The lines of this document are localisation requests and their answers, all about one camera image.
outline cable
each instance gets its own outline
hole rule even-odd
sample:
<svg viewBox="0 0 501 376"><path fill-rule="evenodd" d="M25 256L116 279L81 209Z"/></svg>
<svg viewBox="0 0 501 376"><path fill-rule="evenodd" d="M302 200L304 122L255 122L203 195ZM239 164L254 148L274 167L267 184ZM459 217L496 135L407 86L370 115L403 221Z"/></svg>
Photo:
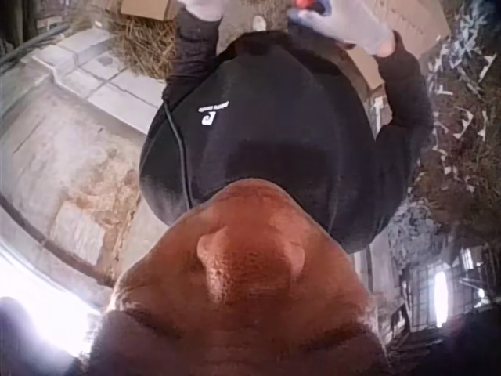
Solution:
<svg viewBox="0 0 501 376"><path fill-rule="evenodd" d="M184 140L182 139L181 133L179 133L178 128L175 126L174 119L172 118L171 110L169 109L167 103L164 101L164 111L167 116L167 121L171 126L172 133L174 133L175 139L178 142L179 148L179 160L180 160L180 172L181 172L181 183L182 183L182 192L185 197L186 207L188 210L193 208L193 195L191 193L191 188L189 185L189 177L188 177L188 162L186 157L186 145Z"/></svg>
<svg viewBox="0 0 501 376"><path fill-rule="evenodd" d="M43 42L45 39L52 38L57 34L61 34L64 31L68 30L69 28L70 28L70 25L68 23L63 23L59 26L56 26L56 27L50 29L49 31L46 31L45 33L37 35L36 37L30 39L27 42L24 42L22 45L20 45L16 49L14 49L11 52L7 53L6 55L0 57L0 67L2 67L4 64L8 63L10 60L17 58L23 52L34 47L38 43Z"/></svg>

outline concrete floor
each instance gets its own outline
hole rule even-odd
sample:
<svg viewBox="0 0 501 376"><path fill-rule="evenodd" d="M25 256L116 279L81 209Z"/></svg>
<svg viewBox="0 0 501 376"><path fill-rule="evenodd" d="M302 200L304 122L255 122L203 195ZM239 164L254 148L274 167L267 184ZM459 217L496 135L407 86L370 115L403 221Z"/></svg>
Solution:
<svg viewBox="0 0 501 376"><path fill-rule="evenodd" d="M103 282L147 253L166 230L139 194L144 135L133 128L48 82L8 112L2 133L0 193L9 214L23 223L2 222L2 237L23 237L12 231L44 237L39 247L11 245L63 286L73 289L74 278L47 262L47 250Z"/></svg>

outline black sleeve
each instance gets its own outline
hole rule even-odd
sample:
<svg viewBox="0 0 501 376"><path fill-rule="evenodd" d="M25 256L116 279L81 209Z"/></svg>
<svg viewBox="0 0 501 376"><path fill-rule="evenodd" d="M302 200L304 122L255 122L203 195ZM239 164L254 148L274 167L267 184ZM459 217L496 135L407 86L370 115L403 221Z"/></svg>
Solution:
<svg viewBox="0 0 501 376"><path fill-rule="evenodd" d="M395 52L377 59L393 120L376 139L377 232L390 221L407 194L413 169L433 130L433 113L417 59L396 36Z"/></svg>
<svg viewBox="0 0 501 376"><path fill-rule="evenodd" d="M176 17L176 23L176 60L171 74L167 77L167 85L162 95L171 110L174 110L181 100L205 80L218 65L216 47L220 22L199 20L183 8ZM140 166L158 130L166 120L164 108L161 107L148 131L142 148Z"/></svg>

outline hay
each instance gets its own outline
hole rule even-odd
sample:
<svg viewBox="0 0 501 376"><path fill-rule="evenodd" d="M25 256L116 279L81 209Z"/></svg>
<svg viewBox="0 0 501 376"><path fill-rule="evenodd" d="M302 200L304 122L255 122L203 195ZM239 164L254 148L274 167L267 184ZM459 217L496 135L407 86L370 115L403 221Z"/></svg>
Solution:
<svg viewBox="0 0 501 376"><path fill-rule="evenodd" d="M131 71L165 79L175 59L175 21L149 20L107 13L108 30L115 36L114 55Z"/></svg>

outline cardboard box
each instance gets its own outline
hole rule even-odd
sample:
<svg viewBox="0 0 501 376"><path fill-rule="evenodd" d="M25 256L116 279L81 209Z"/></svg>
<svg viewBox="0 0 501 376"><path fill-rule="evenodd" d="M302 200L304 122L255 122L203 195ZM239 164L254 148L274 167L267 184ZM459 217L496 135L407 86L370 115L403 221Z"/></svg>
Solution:
<svg viewBox="0 0 501 376"><path fill-rule="evenodd" d="M404 41L405 47L417 58L450 34L439 0L367 0L374 13L390 24ZM384 81L376 60L363 49L348 51L371 90Z"/></svg>
<svg viewBox="0 0 501 376"><path fill-rule="evenodd" d="M180 8L175 0L123 0L121 13L155 20L172 20Z"/></svg>

